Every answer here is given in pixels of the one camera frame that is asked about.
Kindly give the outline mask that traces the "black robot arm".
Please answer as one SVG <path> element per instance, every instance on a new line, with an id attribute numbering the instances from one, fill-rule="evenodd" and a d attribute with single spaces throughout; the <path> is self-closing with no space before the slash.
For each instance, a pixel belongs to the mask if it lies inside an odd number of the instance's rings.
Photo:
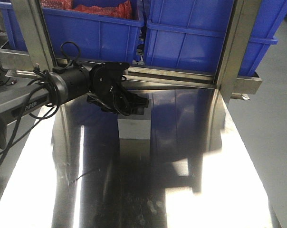
<path id="1" fill-rule="evenodd" d="M 67 67 L 56 67 L 51 72 L 35 67 L 33 72 L 38 78 L 25 87 L 1 92 L 0 166 L 17 142 L 15 137 L 22 116 L 31 115 L 42 106 L 50 107 L 55 114 L 61 105 L 87 95 L 87 101 L 104 112 L 124 116 L 143 114 L 148 99 L 127 91 L 122 85 L 127 80 L 124 71 L 129 66 L 125 62 L 105 62 L 87 70 L 81 64 L 71 62 Z"/>

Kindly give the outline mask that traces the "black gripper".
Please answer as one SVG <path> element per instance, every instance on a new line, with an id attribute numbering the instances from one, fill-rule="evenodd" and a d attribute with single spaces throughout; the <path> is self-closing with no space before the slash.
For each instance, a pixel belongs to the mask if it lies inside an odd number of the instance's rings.
<path id="1" fill-rule="evenodd" d="M 127 62 L 104 62 L 96 64 L 90 70 L 90 88 L 86 101 L 95 104 L 104 112 L 114 114 L 144 114 L 148 99 L 137 94 L 126 92 L 122 87 Z"/>

